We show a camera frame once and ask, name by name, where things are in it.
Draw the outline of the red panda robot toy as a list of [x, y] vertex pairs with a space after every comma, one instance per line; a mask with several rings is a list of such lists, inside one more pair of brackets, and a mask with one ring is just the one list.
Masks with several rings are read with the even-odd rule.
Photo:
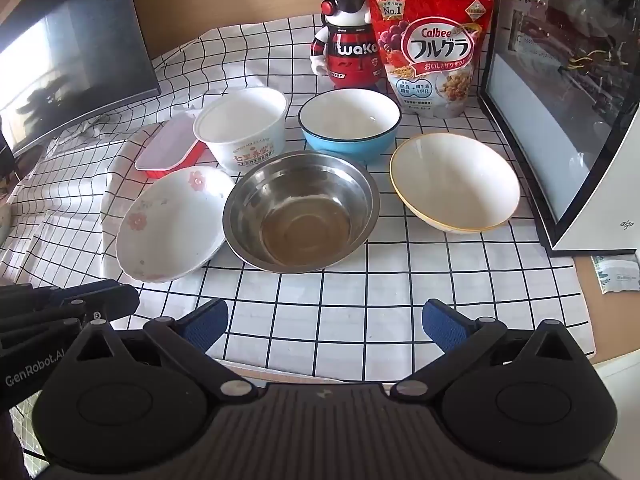
[[311, 70], [337, 89], [374, 88], [384, 76], [368, 0], [322, 0], [322, 29], [312, 40]]

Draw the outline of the stainless steel bowl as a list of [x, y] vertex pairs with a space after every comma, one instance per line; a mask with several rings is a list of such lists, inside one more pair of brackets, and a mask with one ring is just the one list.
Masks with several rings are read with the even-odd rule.
[[232, 188], [224, 236], [239, 258], [275, 274], [333, 266], [358, 249], [380, 214], [380, 192], [363, 168], [299, 151], [267, 160]]

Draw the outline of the red white plastic tray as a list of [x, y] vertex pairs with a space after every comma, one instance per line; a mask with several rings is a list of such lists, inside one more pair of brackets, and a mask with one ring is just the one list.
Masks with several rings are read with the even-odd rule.
[[182, 113], [160, 126], [134, 166], [150, 179], [160, 179], [177, 170], [194, 166], [206, 145], [193, 131], [195, 117]]

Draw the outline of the white paper noodle cup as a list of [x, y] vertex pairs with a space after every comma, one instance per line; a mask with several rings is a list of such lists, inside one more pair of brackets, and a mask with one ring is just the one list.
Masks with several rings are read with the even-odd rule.
[[287, 111], [280, 91], [246, 88], [207, 104], [193, 132], [224, 170], [243, 172], [284, 151]]

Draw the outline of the yellow rimmed white bowl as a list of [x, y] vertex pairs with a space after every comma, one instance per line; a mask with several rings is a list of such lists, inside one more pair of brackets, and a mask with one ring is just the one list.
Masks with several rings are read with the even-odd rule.
[[405, 140], [388, 170], [404, 205], [442, 232], [498, 228], [521, 199], [520, 182], [508, 162], [482, 142], [458, 134], [433, 132]]

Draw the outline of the red Calbee cereal bag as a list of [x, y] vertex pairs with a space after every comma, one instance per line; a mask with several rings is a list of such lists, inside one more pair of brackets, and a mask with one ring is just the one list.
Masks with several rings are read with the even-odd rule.
[[386, 78], [401, 107], [462, 114], [495, 0], [368, 0]]

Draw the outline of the small white packet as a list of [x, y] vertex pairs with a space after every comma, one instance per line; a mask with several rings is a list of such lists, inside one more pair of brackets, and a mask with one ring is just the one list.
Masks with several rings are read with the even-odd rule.
[[592, 256], [603, 295], [610, 292], [640, 292], [639, 261], [635, 255]]

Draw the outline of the blue enamel bowl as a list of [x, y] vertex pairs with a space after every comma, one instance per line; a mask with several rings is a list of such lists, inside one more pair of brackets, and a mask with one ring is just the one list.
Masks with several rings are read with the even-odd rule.
[[383, 93], [345, 88], [314, 96], [297, 119], [313, 150], [370, 162], [393, 144], [401, 110]]

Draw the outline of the black computer monitor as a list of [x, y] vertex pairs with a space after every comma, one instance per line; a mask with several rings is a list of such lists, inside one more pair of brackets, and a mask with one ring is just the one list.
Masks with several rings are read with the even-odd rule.
[[23, 0], [1, 25], [1, 133], [15, 155], [159, 93], [134, 0]]

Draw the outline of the white black grid tablecloth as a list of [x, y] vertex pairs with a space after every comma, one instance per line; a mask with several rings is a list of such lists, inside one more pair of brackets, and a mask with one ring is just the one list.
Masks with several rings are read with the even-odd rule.
[[[36, 286], [121, 278], [115, 237], [131, 203], [150, 185], [134, 161], [164, 122], [187, 107], [246, 87], [268, 86], [288, 100], [285, 146], [306, 148], [297, 113], [329, 87], [311, 73], [318, 16], [214, 28], [154, 61], [162, 93], [101, 120], [102, 133], [53, 144], [10, 195], [11, 231], [1, 274]], [[380, 216], [370, 238], [329, 269], [298, 275], [255, 270], [228, 247], [177, 281], [139, 283], [133, 330], [150, 318], [181, 318], [215, 297], [230, 320], [212, 355], [232, 363], [306, 376], [390, 382], [438, 357], [424, 334], [430, 298], [470, 318], [512, 328], [557, 318], [587, 354], [596, 346], [574, 263], [551, 258], [532, 211], [485, 233], [448, 234], [416, 218], [395, 194], [388, 156], [370, 163]]]

